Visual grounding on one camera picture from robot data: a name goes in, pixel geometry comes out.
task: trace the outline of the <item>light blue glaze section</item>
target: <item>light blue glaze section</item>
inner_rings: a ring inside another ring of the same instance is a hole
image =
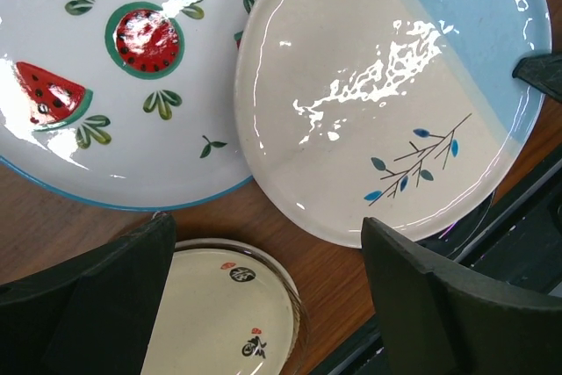
[[[484,94],[501,125],[523,144],[543,103],[536,90],[512,78],[525,55],[551,51],[545,0],[418,0],[437,28],[454,25],[448,44]]]

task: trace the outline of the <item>ceramic plate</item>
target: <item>ceramic plate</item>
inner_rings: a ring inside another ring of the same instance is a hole
[[[365,216],[420,240],[481,203],[543,102],[512,69],[551,48],[545,0],[259,0],[246,34],[249,167],[291,220],[351,247]]]
[[[283,281],[263,263],[232,250],[179,251],[142,373],[279,374],[295,322]]]
[[[232,86],[254,0],[0,0],[2,160],[102,206],[168,209],[250,173]]]
[[[247,243],[231,241],[230,239],[220,238],[205,238],[205,239],[192,239],[189,241],[182,241],[176,244],[176,250],[196,249],[196,248],[219,248],[232,250],[233,252],[240,252],[252,257],[260,256],[265,262],[270,263],[278,272],[280,277],[287,282],[296,295],[299,290],[292,280],[291,275],[281,263],[270,254],[263,252],[255,246],[248,245]]]

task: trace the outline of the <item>round watermelon painting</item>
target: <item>round watermelon painting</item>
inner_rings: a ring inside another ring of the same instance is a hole
[[[148,2],[118,8],[105,28],[105,47],[129,75],[158,79],[169,75],[184,56],[184,34],[175,19]]]

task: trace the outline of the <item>wooden table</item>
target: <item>wooden table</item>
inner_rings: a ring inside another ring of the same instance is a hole
[[[554,46],[562,48],[562,0],[548,0]],[[499,189],[509,190],[562,142],[562,106],[547,100],[530,140]],[[0,167],[0,284],[95,248],[146,214],[86,206],[44,191]],[[359,251],[320,241],[294,226],[250,183],[211,203],[174,212],[178,240],[226,237],[277,258],[292,274],[311,319],[311,371],[373,314]]]

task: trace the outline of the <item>green rind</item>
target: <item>green rind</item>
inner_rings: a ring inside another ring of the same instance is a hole
[[[121,56],[119,56],[119,52],[117,51],[116,40],[117,37],[115,32],[117,30],[117,26],[121,19],[129,12],[137,10],[137,9],[150,9],[152,11],[162,11],[162,7],[158,6],[157,4],[152,4],[150,2],[132,2],[131,4],[125,4],[118,8],[113,14],[110,16],[109,20],[107,21],[107,25],[105,26],[105,48],[107,49],[107,53],[111,56],[113,61],[117,66],[123,69],[127,74],[131,76],[135,76],[140,79],[160,79],[164,78],[165,76],[171,74],[181,63],[182,59],[184,58],[184,49],[185,49],[185,40],[184,40],[184,32],[182,28],[179,26],[177,21],[173,18],[169,18],[169,21],[172,23],[174,28],[176,29],[177,35],[179,37],[180,48],[179,54],[176,56],[174,63],[172,63],[168,68],[159,72],[140,72],[139,70],[131,68]]]
[[[84,93],[84,97],[82,99],[82,103],[78,106],[74,112],[68,116],[66,119],[61,120],[60,122],[56,123],[49,123],[46,125],[37,125],[34,130],[37,132],[45,132],[51,131],[53,129],[57,129],[59,127],[70,125],[71,123],[76,122],[80,119],[90,107],[91,99],[94,97],[94,93],[91,90],[86,90]]]

